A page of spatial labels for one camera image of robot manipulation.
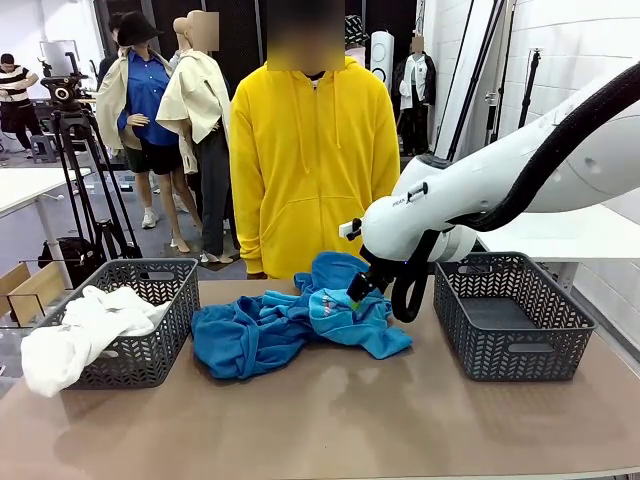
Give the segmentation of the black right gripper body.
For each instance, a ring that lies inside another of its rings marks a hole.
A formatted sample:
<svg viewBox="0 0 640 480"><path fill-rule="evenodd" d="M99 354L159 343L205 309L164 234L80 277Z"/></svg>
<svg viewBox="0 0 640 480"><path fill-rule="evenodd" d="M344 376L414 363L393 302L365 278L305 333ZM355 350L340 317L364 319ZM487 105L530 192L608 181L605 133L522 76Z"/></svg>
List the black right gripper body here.
<svg viewBox="0 0 640 480"><path fill-rule="evenodd" d="M395 279L394 261L376 257L367 248L361 248L360 255L368 263L368 269L357 273L348 287L348 296L355 303L363 301L375 290L384 294Z"/></svg>

